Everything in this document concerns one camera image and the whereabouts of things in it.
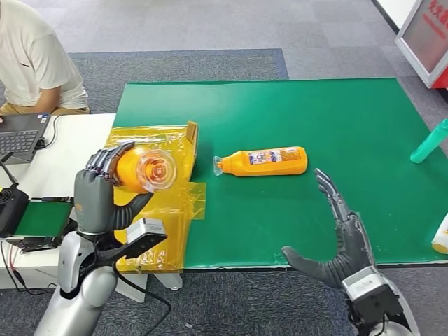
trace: laptop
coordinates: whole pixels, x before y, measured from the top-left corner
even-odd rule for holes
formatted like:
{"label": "laptop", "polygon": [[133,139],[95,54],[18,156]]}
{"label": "laptop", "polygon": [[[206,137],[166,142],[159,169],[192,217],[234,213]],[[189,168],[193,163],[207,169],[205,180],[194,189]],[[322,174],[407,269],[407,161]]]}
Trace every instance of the laptop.
{"label": "laptop", "polygon": [[49,113],[2,115],[0,123],[0,157],[13,152],[5,163],[30,163],[38,140],[43,137],[50,121]]}

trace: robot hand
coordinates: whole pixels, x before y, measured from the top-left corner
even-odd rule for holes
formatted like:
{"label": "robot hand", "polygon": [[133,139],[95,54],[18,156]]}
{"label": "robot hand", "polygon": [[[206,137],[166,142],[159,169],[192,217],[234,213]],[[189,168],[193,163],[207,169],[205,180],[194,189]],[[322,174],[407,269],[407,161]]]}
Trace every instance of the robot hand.
{"label": "robot hand", "polygon": [[419,336],[410,307],[400,290],[379,273],[366,229],[359,215],[350,210],[331,179],[316,169],[319,190],[327,196],[336,221],[338,254],[327,262],[281,249],[288,263],[346,295],[350,320],[361,336]]}
{"label": "robot hand", "polygon": [[137,195],[124,206],[114,203],[113,185],[117,162],[133,146],[134,142],[130,141],[99,150],[76,175],[75,209],[79,232],[99,235],[127,228],[152,197],[152,192],[148,192]]}
{"label": "robot hand", "polygon": [[318,262],[303,258],[286,246],[281,252],[288,263],[334,288],[341,288],[342,281],[350,275],[367,266],[375,266],[369,238],[359,215],[350,210],[328,175],[320,169],[315,172],[319,190],[327,196],[336,221],[338,254],[327,262]]}

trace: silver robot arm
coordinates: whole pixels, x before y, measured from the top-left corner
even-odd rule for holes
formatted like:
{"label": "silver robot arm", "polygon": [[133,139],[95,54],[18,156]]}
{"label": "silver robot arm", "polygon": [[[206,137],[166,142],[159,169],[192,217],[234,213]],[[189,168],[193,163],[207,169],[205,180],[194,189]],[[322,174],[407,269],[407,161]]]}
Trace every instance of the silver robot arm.
{"label": "silver robot arm", "polygon": [[[36,336],[89,336],[118,283],[114,264],[121,257],[137,258],[167,238],[161,221],[132,220],[152,196],[134,197],[125,206],[114,204],[116,162],[133,147],[124,143],[99,150],[75,180],[75,207],[78,221],[60,248],[57,277],[48,307]],[[114,230],[127,228],[128,241],[121,244]]]}
{"label": "silver robot arm", "polygon": [[403,294],[376,267],[361,269],[342,281],[350,320],[360,336],[420,336]]}
{"label": "silver robot arm", "polygon": [[360,336],[420,336],[403,294],[377,270],[359,214],[350,210],[330,176],[316,169],[320,191],[328,199],[336,222],[338,253],[327,262],[281,249],[290,265],[346,295],[349,318]]}

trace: green mat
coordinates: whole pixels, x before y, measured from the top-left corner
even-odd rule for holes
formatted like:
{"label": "green mat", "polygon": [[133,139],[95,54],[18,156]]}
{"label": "green mat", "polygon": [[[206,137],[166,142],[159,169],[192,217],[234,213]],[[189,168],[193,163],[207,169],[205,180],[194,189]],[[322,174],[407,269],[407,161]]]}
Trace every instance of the green mat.
{"label": "green mat", "polygon": [[15,236],[59,237],[73,206],[66,202],[29,202]]}
{"label": "green mat", "polygon": [[[379,263],[445,260],[431,241],[447,211],[448,161],[410,154],[428,134],[394,78],[127,85],[115,127],[199,124],[194,181],[207,184],[186,268],[284,265],[280,249],[326,260],[334,223],[313,169],[327,172],[361,214]],[[305,174],[216,177],[213,155],[303,146]]]}

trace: orange bottle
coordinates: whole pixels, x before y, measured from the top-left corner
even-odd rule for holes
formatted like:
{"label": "orange bottle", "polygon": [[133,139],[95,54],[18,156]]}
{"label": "orange bottle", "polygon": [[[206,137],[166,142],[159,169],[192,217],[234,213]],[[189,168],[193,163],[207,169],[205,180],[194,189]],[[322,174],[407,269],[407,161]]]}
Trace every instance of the orange bottle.
{"label": "orange bottle", "polygon": [[213,166],[216,176],[293,175],[305,172],[308,158],[303,147],[241,150],[228,157],[215,156]]}
{"label": "orange bottle", "polygon": [[170,188],[176,180],[176,163],[168,152],[133,147],[119,158],[117,177],[129,191],[142,194]]}

